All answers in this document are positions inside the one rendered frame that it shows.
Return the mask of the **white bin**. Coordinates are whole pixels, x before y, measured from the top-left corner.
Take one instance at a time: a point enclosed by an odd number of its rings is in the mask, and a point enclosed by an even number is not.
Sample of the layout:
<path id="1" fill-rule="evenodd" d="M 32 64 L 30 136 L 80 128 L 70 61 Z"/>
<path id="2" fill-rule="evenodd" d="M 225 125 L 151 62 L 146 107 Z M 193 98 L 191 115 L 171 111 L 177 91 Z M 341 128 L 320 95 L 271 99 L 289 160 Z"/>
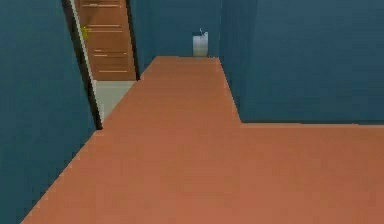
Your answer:
<path id="1" fill-rule="evenodd" d="M 192 47 L 194 57 L 208 56 L 208 33 L 200 30 L 192 36 Z"/>

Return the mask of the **brown wooden room door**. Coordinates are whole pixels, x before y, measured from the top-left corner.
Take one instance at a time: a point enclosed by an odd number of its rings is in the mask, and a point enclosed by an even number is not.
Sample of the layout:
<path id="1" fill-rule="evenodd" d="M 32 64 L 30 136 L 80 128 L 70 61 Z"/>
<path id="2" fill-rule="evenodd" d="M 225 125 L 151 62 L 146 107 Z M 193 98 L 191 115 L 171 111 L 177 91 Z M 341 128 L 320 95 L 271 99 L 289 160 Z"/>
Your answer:
<path id="1" fill-rule="evenodd" d="M 126 0 L 75 0 L 80 28 L 96 81 L 134 81 L 134 56 Z"/>

